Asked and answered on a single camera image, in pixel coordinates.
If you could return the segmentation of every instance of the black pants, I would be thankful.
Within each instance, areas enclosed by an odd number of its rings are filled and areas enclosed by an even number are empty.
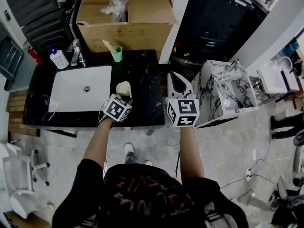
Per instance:
[[[281,121],[274,121],[273,128],[293,127],[287,131],[277,132],[272,135],[275,139],[284,139],[295,136],[299,131],[304,128],[304,113],[289,116]]]

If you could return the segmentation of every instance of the person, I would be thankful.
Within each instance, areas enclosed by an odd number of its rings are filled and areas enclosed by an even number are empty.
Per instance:
[[[151,166],[150,161],[148,165],[137,163],[130,143],[125,145],[125,163],[109,168],[103,179],[112,122],[106,118],[96,129],[77,168],[72,189],[53,216],[52,227],[178,225],[182,221],[189,225],[196,220],[197,225],[210,227],[205,223],[219,222],[222,215],[222,221],[234,224],[231,227],[248,227],[243,210],[221,193],[217,182],[205,178],[192,127],[180,129],[182,184],[166,171]],[[210,209],[212,214],[205,212],[210,204],[215,207]]]
[[[278,129],[282,127],[293,127],[287,131],[280,131],[273,133],[271,136],[273,139],[285,139],[295,136],[298,132],[304,129],[304,113],[298,115],[286,117],[280,121],[277,121],[274,116],[270,117],[270,129]]]

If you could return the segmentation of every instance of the cardboard box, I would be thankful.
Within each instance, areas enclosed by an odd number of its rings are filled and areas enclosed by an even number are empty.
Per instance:
[[[176,22],[169,0],[129,0],[128,22],[113,23],[111,15],[100,12],[109,0],[82,0],[77,25],[91,52],[108,49],[102,40],[123,50],[156,50],[159,58]]]

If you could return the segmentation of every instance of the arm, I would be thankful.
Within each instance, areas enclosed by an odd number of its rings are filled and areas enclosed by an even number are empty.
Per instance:
[[[96,214],[103,200],[103,167],[108,135],[113,120],[104,119],[96,129],[80,162],[73,187],[56,210],[53,226],[75,227]]]
[[[189,177],[205,177],[194,129],[192,127],[181,127],[180,136],[181,180],[184,181]]]
[[[83,156],[83,159],[93,160],[102,168],[105,164],[106,148],[112,122],[113,119],[107,118],[99,124]]]

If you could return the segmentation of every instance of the sink drain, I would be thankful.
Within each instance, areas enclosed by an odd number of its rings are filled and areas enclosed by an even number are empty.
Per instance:
[[[90,86],[84,87],[84,92],[88,93],[90,90],[91,90],[91,87],[90,87]]]

